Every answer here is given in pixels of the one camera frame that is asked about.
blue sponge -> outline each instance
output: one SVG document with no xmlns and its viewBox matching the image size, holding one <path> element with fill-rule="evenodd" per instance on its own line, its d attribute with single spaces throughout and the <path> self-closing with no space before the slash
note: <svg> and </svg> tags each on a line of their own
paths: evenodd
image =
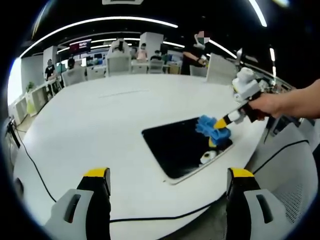
<svg viewBox="0 0 320 240">
<path fill-rule="evenodd" d="M 231 131 L 228 128 L 214 129 L 217 119 L 203 115 L 199 117 L 198 123 L 195 126 L 197 133 L 210 137 L 214 145 L 219 146 L 224 144 L 231 136 Z"/>
</svg>

office chair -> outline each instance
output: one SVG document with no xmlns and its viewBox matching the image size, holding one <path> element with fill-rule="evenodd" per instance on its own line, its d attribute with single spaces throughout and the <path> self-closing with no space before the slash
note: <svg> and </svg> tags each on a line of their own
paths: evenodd
<svg viewBox="0 0 320 240">
<path fill-rule="evenodd" d="M 132 74 L 146 74 L 148 66 L 132 65 Z"/>
<path fill-rule="evenodd" d="M 110 76 L 126 75 L 131 73 L 131 57 L 118 55 L 107 58 L 107 73 Z"/>
<path fill-rule="evenodd" d="M 198 67 L 190 65 L 190 75 L 196 77 L 206 77 L 208 69 L 206 67 Z"/>
<path fill-rule="evenodd" d="M 164 61 L 162 60 L 151 60 L 149 63 L 149 74 L 162 74 Z"/>
<path fill-rule="evenodd" d="M 68 87 L 74 84 L 85 82 L 86 81 L 85 71 L 86 71 L 85 67 L 78 66 L 71 70 L 63 72 L 61 75 L 63 78 L 64 86 Z"/>
<path fill-rule="evenodd" d="M 105 77 L 105 68 L 95 68 L 93 66 L 87 67 L 87 78 L 89 80 L 102 79 Z"/>
<path fill-rule="evenodd" d="M 206 81 L 214 84 L 231 85 L 237 70 L 235 64 L 222 56 L 211 53 Z"/>
<path fill-rule="evenodd" d="M 259 186 L 272 192 L 284 205 L 290 222 L 289 228 L 283 229 L 287 232 L 299 224 L 318 192 L 315 159 L 311 146 L 303 140 L 306 137 L 290 123 L 272 141 L 258 147 L 248 164 Z M 303 142 L 286 147 L 266 162 L 281 148 L 299 141 Z"/>
</svg>

white round table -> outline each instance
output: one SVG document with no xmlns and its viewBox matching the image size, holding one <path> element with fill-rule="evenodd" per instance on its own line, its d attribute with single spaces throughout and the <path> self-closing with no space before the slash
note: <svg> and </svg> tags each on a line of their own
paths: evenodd
<svg viewBox="0 0 320 240">
<path fill-rule="evenodd" d="M 110 219 L 176 217 L 219 199 L 226 191 L 227 168 L 244 168 L 266 121 L 231 124 L 233 147 L 191 177 L 172 185 L 142 131 L 208 115 L 221 118 L 236 108 L 230 86 L 203 78 L 142 74 L 91 80 L 60 91 L 38 114 L 24 137 L 52 196 L 77 188 L 90 169 L 111 171 Z M 14 176 L 24 185 L 24 201 L 41 225 L 54 202 L 20 148 Z M 183 227 L 206 209 L 175 220 L 110 224 L 113 240 L 150 240 Z"/>
</svg>

black shirt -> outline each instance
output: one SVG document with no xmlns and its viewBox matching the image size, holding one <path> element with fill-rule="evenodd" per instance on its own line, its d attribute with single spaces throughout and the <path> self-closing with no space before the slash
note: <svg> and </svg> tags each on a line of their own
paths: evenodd
<svg viewBox="0 0 320 240">
<path fill-rule="evenodd" d="M 150 60 L 152 59 L 156 59 L 156 60 L 162 60 L 162 57 L 161 56 L 156 56 L 156 55 L 153 55 Z"/>
<path fill-rule="evenodd" d="M 51 77 L 54 74 L 55 66 L 47 66 L 45 69 L 45 74 L 46 74 L 46 80 L 48 80 L 49 77 Z"/>
<path fill-rule="evenodd" d="M 201 58 L 202 55 L 205 55 L 205 50 L 200 49 L 198 47 L 194 46 L 194 43 L 188 46 L 185 46 L 184 52 L 188 52 L 196 56 L 197 58 Z M 196 66 L 196 67 L 203 67 L 200 63 L 197 61 L 183 55 L 182 59 L 182 67 L 181 67 L 181 74 L 182 75 L 190 75 L 190 65 Z"/>
</svg>

ceiling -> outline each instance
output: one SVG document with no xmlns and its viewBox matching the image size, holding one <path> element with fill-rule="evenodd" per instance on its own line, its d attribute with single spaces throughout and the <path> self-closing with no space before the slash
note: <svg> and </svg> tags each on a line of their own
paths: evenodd
<svg viewBox="0 0 320 240">
<path fill-rule="evenodd" d="M 141 5 L 102 5 L 102 0 L 54 0 L 43 11 L 36 33 L 33 35 L 33 29 L 30 29 L 26 34 L 20 53 L 54 30 L 79 21 L 113 16 L 142 17 L 175 24 L 178 28 L 138 20 L 89 22 L 48 37 L 24 57 L 43 52 L 52 45 L 61 45 L 76 38 L 86 39 L 88 37 L 85 36 L 95 34 L 100 35 L 89 38 L 117 37 L 117 33 L 110 32 L 136 32 L 124 35 L 126 38 L 139 38 L 139 33 L 154 32 L 163 34 L 165 41 L 186 45 L 194 33 L 207 31 L 213 41 L 232 52 L 243 48 L 247 55 L 258 59 L 259 67 L 269 72 L 272 71 L 269 52 L 272 46 L 277 75 L 294 86 L 304 87 L 320 77 L 316 71 L 319 65 L 316 54 L 319 51 L 316 45 L 319 39 L 318 15 L 311 1 L 289 1 L 289 7 L 283 8 L 271 0 L 256 0 L 267 22 L 267 27 L 263 27 L 249 0 L 208 0 L 206 3 L 144 0 Z M 229 57 L 210 43 L 206 44 L 206 50 Z"/>
</svg>

